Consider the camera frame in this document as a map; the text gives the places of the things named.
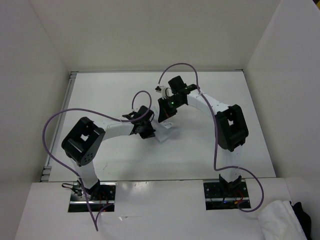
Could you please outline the white skirt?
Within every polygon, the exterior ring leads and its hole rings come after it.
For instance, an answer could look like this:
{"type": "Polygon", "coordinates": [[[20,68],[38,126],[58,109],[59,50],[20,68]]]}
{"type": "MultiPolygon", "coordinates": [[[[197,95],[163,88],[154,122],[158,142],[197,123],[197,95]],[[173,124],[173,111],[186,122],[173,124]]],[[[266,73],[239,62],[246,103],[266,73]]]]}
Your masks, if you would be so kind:
{"type": "Polygon", "coordinates": [[[172,122],[163,121],[158,122],[159,111],[157,107],[152,106],[151,110],[154,113],[153,120],[151,121],[152,127],[155,129],[155,138],[160,142],[164,142],[172,137],[178,130],[177,127],[173,126],[172,122]]]}

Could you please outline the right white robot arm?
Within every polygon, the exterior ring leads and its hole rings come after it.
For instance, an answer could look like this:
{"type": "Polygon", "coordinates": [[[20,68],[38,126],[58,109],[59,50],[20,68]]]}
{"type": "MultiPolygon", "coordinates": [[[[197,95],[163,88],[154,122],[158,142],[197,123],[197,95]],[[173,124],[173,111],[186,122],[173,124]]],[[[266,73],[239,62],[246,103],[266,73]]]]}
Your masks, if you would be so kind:
{"type": "Polygon", "coordinates": [[[213,119],[216,144],[222,150],[223,167],[219,168],[219,191],[229,197],[237,190],[241,182],[240,159],[242,146],[246,142],[249,130],[241,107],[228,105],[204,93],[196,84],[187,85],[180,76],[172,78],[169,86],[157,85],[155,91],[161,94],[158,106],[153,106],[155,138],[164,142],[178,129],[168,120],[177,114],[178,108],[184,105],[194,107],[213,119]]]}

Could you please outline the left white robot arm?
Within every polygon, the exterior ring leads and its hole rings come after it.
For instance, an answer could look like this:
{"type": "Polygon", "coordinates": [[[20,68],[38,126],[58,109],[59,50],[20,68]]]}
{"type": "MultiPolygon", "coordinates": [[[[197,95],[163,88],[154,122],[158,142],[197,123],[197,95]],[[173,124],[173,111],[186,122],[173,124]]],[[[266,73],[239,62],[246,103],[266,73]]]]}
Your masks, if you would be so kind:
{"type": "Polygon", "coordinates": [[[81,178],[81,193],[88,200],[94,200],[100,193],[93,160],[101,143],[120,136],[139,135],[142,139],[153,138],[156,130],[152,126],[154,112],[146,106],[125,114],[124,120],[107,119],[95,122],[84,116],[78,120],[62,141],[61,147],[73,160],[75,171],[81,178]]]}

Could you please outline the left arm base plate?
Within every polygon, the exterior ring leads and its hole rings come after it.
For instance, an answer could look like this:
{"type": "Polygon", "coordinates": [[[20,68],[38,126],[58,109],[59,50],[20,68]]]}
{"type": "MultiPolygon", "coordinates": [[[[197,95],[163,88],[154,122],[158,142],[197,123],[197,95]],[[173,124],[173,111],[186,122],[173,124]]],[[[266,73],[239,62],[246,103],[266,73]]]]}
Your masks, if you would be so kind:
{"type": "MultiPolygon", "coordinates": [[[[69,189],[70,200],[68,205],[69,213],[86,213],[89,212],[86,203],[85,195],[80,187],[79,182],[62,183],[61,186],[69,189]]],[[[115,182],[101,182],[97,193],[92,193],[88,196],[88,203],[93,213],[114,212],[116,198],[116,183],[115,182]]]]}

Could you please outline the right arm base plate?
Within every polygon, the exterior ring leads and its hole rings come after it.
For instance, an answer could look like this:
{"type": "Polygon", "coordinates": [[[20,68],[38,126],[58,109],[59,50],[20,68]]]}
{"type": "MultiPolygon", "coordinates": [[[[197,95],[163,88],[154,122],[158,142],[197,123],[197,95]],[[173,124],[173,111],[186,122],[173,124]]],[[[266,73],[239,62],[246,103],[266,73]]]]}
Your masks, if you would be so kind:
{"type": "Polygon", "coordinates": [[[222,184],[218,180],[204,181],[203,191],[207,211],[237,209],[238,204],[245,210],[251,208],[247,184],[244,180],[231,193],[224,193],[222,184]]]}

